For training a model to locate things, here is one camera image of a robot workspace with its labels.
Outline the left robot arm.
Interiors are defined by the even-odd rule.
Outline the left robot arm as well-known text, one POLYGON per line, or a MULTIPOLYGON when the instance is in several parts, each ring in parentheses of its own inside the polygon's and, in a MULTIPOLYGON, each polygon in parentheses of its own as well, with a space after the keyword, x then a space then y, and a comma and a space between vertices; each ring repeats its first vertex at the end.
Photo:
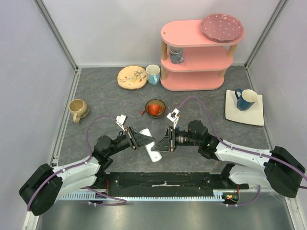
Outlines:
POLYGON ((19 195, 27 204, 27 211, 39 216, 70 192, 104 186, 105 170, 113 162, 112 155, 127 148, 136 150, 154 141, 155 138, 132 127, 120 131, 115 139, 102 135, 88 158, 54 168, 46 163, 40 165, 20 188, 19 195))

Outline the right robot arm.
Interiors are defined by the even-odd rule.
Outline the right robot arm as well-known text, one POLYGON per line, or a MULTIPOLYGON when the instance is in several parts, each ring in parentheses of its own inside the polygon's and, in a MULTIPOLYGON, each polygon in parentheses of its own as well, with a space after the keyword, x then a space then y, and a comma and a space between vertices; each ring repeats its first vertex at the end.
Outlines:
POLYGON ((226 173, 219 180, 221 186, 227 189, 236 184, 254 184, 295 198, 306 171, 283 147, 269 150, 235 145, 211 135, 200 120, 189 122, 188 129, 184 131, 169 126, 165 136, 151 150, 173 152, 178 146, 198 146, 201 156, 227 161, 226 173))

